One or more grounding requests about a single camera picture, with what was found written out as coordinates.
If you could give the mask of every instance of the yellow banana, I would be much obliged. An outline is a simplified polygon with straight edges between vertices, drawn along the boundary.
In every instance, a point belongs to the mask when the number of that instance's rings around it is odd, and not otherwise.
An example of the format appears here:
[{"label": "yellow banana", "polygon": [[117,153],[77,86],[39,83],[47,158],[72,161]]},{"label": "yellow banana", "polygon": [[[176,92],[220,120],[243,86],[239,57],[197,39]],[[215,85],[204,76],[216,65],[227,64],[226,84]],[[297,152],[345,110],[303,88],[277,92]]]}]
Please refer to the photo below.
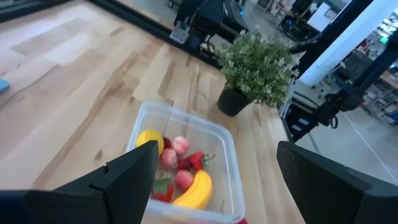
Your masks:
[{"label": "yellow banana", "polygon": [[187,208],[205,209],[213,193],[213,183],[210,175],[204,170],[198,170],[190,188],[173,205]]}]

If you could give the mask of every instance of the plastic container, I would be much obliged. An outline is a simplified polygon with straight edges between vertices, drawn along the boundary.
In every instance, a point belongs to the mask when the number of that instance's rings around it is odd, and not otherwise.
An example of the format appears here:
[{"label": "plastic container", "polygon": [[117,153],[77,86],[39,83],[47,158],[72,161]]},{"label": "plastic container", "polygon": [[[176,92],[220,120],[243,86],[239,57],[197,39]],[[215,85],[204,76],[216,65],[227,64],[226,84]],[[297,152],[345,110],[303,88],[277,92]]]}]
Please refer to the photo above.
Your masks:
[{"label": "plastic container", "polygon": [[[195,151],[216,154],[207,162],[206,171],[213,181],[213,194],[206,210],[150,199],[146,212],[185,223],[237,223],[244,217],[242,182],[234,142],[226,128],[169,105],[144,103],[140,107],[127,151],[134,149],[138,134],[146,129],[158,130],[172,141],[176,136],[186,137],[191,145],[187,155]],[[179,195],[175,190],[173,199]]]}]

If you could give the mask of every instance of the white pillar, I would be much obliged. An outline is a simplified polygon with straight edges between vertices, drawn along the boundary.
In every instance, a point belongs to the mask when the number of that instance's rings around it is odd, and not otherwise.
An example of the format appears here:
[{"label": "white pillar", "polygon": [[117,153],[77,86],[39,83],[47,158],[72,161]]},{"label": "white pillar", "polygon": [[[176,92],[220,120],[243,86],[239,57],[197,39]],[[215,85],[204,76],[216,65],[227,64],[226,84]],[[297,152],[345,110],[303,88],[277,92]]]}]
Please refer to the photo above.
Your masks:
[{"label": "white pillar", "polygon": [[396,0],[374,0],[304,72],[300,80],[308,86],[318,84],[397,8]]}]

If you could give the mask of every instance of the wooden table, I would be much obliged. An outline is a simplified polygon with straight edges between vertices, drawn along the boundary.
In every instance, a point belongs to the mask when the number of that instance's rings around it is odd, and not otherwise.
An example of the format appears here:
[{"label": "wooden table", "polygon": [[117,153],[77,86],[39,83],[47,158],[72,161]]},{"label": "wooden table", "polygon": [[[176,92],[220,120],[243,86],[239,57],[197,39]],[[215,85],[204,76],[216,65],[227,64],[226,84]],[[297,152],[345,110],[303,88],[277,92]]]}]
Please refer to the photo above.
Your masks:
[{"label": "wooden table", "polygon": [[0,24],[0,49],[0,189],[51,190],[104,165],[142,102],[161,101],[229,129],[249,223],[303,223],[275,159],[278,112],[222,114],[219,70],[83,1]]}]

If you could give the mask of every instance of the strawberry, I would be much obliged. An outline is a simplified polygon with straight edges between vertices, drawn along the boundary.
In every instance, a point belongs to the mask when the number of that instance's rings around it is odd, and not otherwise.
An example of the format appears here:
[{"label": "strawberry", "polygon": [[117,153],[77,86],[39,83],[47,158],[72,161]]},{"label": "strawberry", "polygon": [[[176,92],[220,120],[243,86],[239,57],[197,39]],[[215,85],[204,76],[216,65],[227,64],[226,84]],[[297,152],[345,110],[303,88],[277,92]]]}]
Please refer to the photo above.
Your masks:
[{"label": "strawberry", "polygon": [[192,168],[195,170],[206,169],[207,164],[206,161],[214,158],[216,155],[210,157],[209,154],[204,154],[203,152],[195,152],[191,156],[188,156],[187,159],[191,163]]},{"label": "strawberry", "polygon": [[192,168],[192,165],[188,159],[179,159],[177,161],[178,165],[178,170],[188,170],[190,171]]},{"label": "strawberry", "polygon": [[171,149],[172,148],[172,142],[170,139],[167,137],[163,136],[163,142],[164,142],[164,149]]},{"label": "strawberry", "polygon": [[171,202],[174,184],[170,178],[155,180],[152,188],[152,198],[162,202]]},{"label": "strawberry", "polygon": [[236,224],[249,224],[249,223],[245,219],[242,219],[240,222],[238,222]]}]

